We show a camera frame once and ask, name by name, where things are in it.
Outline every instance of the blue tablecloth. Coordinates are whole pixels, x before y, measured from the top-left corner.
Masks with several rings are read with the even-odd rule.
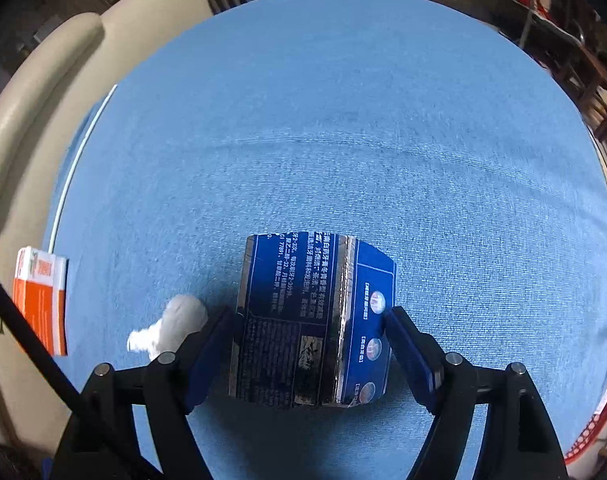
[[[120,83],[72,180],[59,363],[78,388],[99,362],[144,364],[131,330],[182,292],[233,305],[246,237],[298,230],[393,257],[418,327],[474,364],[524,362],[570,446],[607,375],[607,187],[516,46],[425,0],[258,0],[172,41]],[[403,479],[431,423],[395,363],[372,405],[219,391],[189,420],[216,480]],[[482,431],[479,410],[461,478]]]

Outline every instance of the white crumpled tissue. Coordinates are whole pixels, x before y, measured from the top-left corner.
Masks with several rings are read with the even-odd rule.
[[[178,294],[166,305],[162,318],[128,336],[129,352],[148,352],[151,361],[162,352],[176,352],[188,334],[199,332],[208,321],[208,311],[194,296]]]

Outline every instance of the orange box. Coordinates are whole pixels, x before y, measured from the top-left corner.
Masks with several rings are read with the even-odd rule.
[[[67,265],[66,258],[33,247],[17,254],[12,299],[50,355],[66,355]]]

